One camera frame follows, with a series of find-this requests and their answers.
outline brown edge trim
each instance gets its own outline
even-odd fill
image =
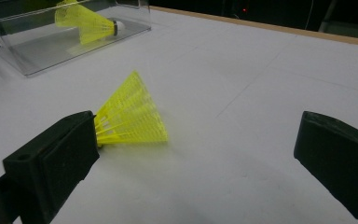
[[[321,39],[334,40],[334,41],[338,41],[338,42],[358,45],[358,38],[355,38],[355,37],[348,37],[348,36],[343,36],[343,35],[330,35],[330,34],[318,33],[318,32],[306,31],[306,30],[298,30],[298,29],[289,28],[289,27],[270,25],[270,24],[259,23],[259,22],[254,22],[254,21],[242,21],[242,20],[237,20],[237,19],[232,19],[232,18],[219,17],[219,16],[213,16],[213,15],[201,14],[201,13],[197,13],[197,12],[189,12],[189,11],[171,9],[171,8],[166,8],[166,7],[150,6],[150,9],[163,11],[163,12],[169,12],[169,13],[175,13],[175,14],[179,14],[179,15],[197,17],[197,18],[202,18],[202,19],[207,19],[207,20],[212,20],[212,21],[224,21],[224,22],[229,22],[229,23],[238,24],[238,25],[246,25],[246,26],[252,26],[252,27],[261,28],[261,29],[285,32],[285,33],[289,33],[289,34],[293,34],[293,35],[311,36],[311,37],[316,37],[316,38],[321,38]]]

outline table surface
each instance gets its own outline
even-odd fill
[[[96,112],[137,70],[169,143],[104,147],[52,223],[358,223],[293,156],[305,110],[358,129],[358,45],[155,9],[151,19],[152,31],[36,77],[0,61],[0,175],[12,151]]]

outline shuttlecock in tray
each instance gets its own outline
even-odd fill
[[[60,7],[56,10],[54,18],[56,25],[59,27],[77,27],[82,45],[110,35],[117,35],[119,31],[125,29],[125,25],[121,21],[110,21],[79,5],[76,0],[64,0],[57,6],[66,7]]]
[[[98,145],[166,142],[159,112],[137,72],[132,72],[94,119]]]

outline yellow shuttlecock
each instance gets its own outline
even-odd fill
[[[78,27],[82,45],[110,35],[117,35],[119,30],[125,29],[122,22],[110,21],[77,4],[76,0],[64,0],[57,4],[57,6],[65,5],[67,7],[56,10],[55,23],[59,27]]]
[[[168,140],[156,105],[135,71],[101,107],[94,122],[98,145]]]

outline transparent container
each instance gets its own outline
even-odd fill
[[[0,2],[2,14],[10,4]],[[29,76],[150,29],[148,1],[65,0],[0,18],[0,56]]]

